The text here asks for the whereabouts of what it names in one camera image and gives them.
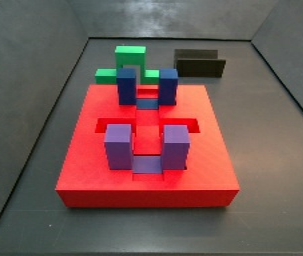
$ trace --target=red block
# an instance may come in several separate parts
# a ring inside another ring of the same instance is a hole
[[[180,85],[176,106],[160,106],[159,122],[155,117],[152,112],[149,121],[135,106],[117,105],[116,86],[89,86],[56,185],[65,206],[215,207],[231,203],[239,184],[204,86]],[[161,125],[184,122],[191,138],[187,170],[164,170],[159,175],[109,170],[104,133],[95,132],[99,118],[135,120],[137,154],[148,152],[147,145],[149,152],[157,152],[157,142],[151,141]]]

